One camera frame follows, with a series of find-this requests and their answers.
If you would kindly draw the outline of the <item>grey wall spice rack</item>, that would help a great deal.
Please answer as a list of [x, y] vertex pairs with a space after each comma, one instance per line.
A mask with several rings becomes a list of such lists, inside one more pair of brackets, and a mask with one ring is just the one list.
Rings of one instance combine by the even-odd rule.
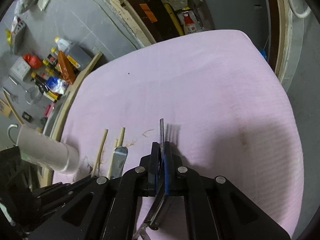
[[14, 55], [17, 55], [18, 51], [20, 50], [23, 44], [24, 34], [25, 34], [27, 25], [19, 17], [16, 18], [13, 24], [14, 24], [14, 29], [11, 31], [11, 34], [10, 34], [10, 37], [11, 37], [10, 52]]

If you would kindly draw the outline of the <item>blue white seasoning bag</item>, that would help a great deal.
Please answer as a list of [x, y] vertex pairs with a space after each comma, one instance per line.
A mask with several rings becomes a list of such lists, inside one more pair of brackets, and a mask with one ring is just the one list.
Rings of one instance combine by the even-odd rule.
[[68, 88], [68, 83], [65, 80], [54, 76], [49, 77], [45, 84], [52, 92], [60, 95], [64, 95]]

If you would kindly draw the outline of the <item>white plastic utensil holder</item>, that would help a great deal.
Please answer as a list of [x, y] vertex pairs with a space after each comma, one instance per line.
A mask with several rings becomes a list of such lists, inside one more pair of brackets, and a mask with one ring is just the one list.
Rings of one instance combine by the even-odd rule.
[[38, 131], [22, 125], [16, 145], [24, 160], [50, 170], [71, 174], [79, 166], [79, 152], [76, 148], [56, 141]]

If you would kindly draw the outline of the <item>metal strainer ladle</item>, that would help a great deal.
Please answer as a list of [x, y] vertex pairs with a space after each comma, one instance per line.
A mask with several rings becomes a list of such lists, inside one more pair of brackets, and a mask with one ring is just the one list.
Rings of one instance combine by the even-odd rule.
[[29, 105], [35, 105], [41, 101], [43, 95], [37, 86], [26, 89], [18, 81], [16, 81], [11, 75], [9, 75], [9, 79], [16, 86], [23, 89], [23, 91], [25, 92], [25, 100]]

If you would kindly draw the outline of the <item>large oil jug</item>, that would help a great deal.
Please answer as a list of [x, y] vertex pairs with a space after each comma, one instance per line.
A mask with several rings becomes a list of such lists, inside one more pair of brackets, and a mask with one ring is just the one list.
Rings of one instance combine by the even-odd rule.
[[58, 50], [62, 51], [70, 63], [78, 70], [83, 71], [91, 62], [91, 57], [77, 44], [60, 37], [54, 39]]

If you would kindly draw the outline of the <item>white wall box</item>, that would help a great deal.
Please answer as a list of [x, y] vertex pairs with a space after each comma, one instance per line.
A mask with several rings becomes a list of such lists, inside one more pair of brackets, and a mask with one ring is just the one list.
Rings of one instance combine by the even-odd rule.
[[10, 68], [10, 72], [21, 81], [31, 80], [31, 66], [22, 58], [19, 57]]

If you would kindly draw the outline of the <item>chrome sink faucet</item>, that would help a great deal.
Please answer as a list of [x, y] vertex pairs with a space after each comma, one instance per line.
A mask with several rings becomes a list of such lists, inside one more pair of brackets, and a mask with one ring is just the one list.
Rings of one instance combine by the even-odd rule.
[[17, 142], [12, 138], [12, 134], [11, 134], [13, 129], [18, 129], [18, 124], [9, 125], [9, 127], [7, 128], [7, 136], [9, 140], [12, 142], [12, 144], [16, 146]]

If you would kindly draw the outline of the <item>pink floral tablecloth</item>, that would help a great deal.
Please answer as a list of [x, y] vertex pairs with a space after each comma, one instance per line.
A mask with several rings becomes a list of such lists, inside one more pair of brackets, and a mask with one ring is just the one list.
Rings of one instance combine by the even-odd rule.
[[183, 164], [224, 176], [293, 235], [300, 215], [303, 151], [290, 101], [266, 60], [238, 30], [190, 34], [131, 52], [91, 72], [69, 110], [62, 142], [79, 151], [73, 183], [93, 166], [108, 130], [100, 174], [125, 128], [124, 170], [159, 140], [159, 121]]

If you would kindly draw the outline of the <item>grey metal cabinet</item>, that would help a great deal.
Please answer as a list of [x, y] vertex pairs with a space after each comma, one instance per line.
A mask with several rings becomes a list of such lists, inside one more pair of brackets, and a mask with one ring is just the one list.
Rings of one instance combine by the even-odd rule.
[[266, 0], [206, 0], [216, 29], [244, 32], [261, 49], [268, 35]]

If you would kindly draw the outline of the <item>red plastic bag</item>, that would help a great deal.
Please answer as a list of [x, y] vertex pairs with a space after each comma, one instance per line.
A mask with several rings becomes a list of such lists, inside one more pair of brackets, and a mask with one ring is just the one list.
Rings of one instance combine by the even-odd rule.
[[42, 61], [35, 55], [31, 55], [27, 53], [27, 54], [24, 54], [22, 58], [33, 69], [42, 67]]

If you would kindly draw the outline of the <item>silver metal fork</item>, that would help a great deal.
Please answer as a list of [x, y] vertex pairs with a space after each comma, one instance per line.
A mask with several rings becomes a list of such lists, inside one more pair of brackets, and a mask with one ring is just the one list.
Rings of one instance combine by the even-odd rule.
[[170, 143], [165, 141], [164, 120], [159, 121], [159, 142], [154, 142], [148, 166], [148, 194], [155, 197], [144, 224], [158, 230], [175, 192], [175, 164]]

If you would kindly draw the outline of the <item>orange sauce pouch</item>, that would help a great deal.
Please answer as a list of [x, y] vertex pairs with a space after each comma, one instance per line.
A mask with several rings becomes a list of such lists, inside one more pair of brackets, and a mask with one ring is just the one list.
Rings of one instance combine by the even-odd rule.
[[63, 79], [69, 84], [72, 85], [76, 79], [74, 70], [71, 66], [71, 63], [67, 59], [63, 51], [59, 50], [57, 55], [57, 60], [61, 68], [61, 74]]

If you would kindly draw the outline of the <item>wooden knife board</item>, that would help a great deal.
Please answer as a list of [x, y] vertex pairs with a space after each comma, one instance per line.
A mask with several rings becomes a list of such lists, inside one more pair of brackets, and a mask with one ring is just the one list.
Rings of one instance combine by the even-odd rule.
[[11, 115], [11, 108], [2, 100], [0, 99], [0, 112], [7, 118]]

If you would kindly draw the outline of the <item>blue plastic bag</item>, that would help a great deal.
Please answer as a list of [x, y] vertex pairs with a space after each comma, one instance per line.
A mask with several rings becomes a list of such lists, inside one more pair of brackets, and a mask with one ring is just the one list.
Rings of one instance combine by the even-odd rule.
[[263, 48], [260, 48], [260, 49], [259, 49], [259, 52], [260, 52], [260, 54], [263, 56], [263, 58], [264, 58], [266, 61], [268, 61], [266, 51], [265, 51]]

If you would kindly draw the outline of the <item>dark soy sauce bottle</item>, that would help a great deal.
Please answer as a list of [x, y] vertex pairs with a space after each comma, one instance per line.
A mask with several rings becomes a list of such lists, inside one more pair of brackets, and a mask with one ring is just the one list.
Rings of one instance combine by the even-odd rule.
[[31, 77], [33, 78], [40, 92], [52, 102], [57, 102], [61, 98], [61, 95], [50, 90], [50, 88], [46, 85], [46, 80], [39, 76], [36, 72], [31, 72]]

